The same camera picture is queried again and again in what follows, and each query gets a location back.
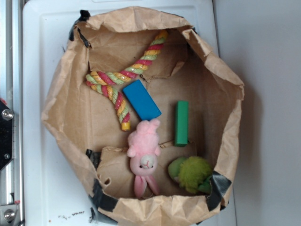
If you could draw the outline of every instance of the stuffed animal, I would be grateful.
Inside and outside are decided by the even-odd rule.
[[[158,119],[142,121],[128,137],[127,155],[131,158],[131,171],[136,175],[134,192],[137,198],[143,196],[147,184],[155,195],[159,195],[159,187],[152,176],[158,165],[157,156],[161,153],[159,135],[156,132],[159,125]]]
[[[171,179],[185,188],[187,192],[196,194],[211,193],[210,178],[213,169],[202,157],[180,157],[168,166],[168,174]]]

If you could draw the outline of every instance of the screw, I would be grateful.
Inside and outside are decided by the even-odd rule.
[[[7,221],[12,221],[13,219],[15,219],[15,212],[13,210],[5,211],[4,218]]]
[[[14,117],[14,113],[13,113],[13,111],[12,110],[10,110],[10,109],[5,109],[5,110],[3,110],[3,112],[2,112],[2,118],[4,119],[4,120],[6,120],[6,121],[9,121],[9,120],[11,120],[13,117]]]
[[[5,158],[5,159],[9,159],[9,158],[10,158],[10,154],[5,154],[5,155],[4,155],[4,158]]]

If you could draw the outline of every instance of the paper bag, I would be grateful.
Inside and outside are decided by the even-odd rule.
[[[53,77],[42,121],[82,182],[95,214],[122,226],[189,226],[219,213],[228,204],[237,168],[243,82],[180,16],[141,7],[81,13]],[[122,131],[112,102],[87,86],[85,76],[129,67],[161,30],[169,34],[161,53],[131,80],[142,81],[162,112],[162,154],[154,174],[161,195],[147,190],[138,200],[126,151],[139,117],[129,105],[131,130]],[[115,87],[121,91],[128,84]],[[190,106],[186,147],[173,145],[179,100]],[[168,176],[172,160],[193,155],[214,167],[210,195],[191,195]]]

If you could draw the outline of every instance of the metal frame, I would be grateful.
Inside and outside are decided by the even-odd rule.
[[[13,160],[0,172],[0,223],[24,225],[22,155],[22,10],[25,0],[0,0],[0,97],[14,112]]]

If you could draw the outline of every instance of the wooden block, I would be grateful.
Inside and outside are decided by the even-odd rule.
[[[188,101],[178,101],[175,110],[174,145],[184,147],[188,144]]]
[[[140,80],[124,87],[123,92],[141,120],[150,121],[162,114]]]

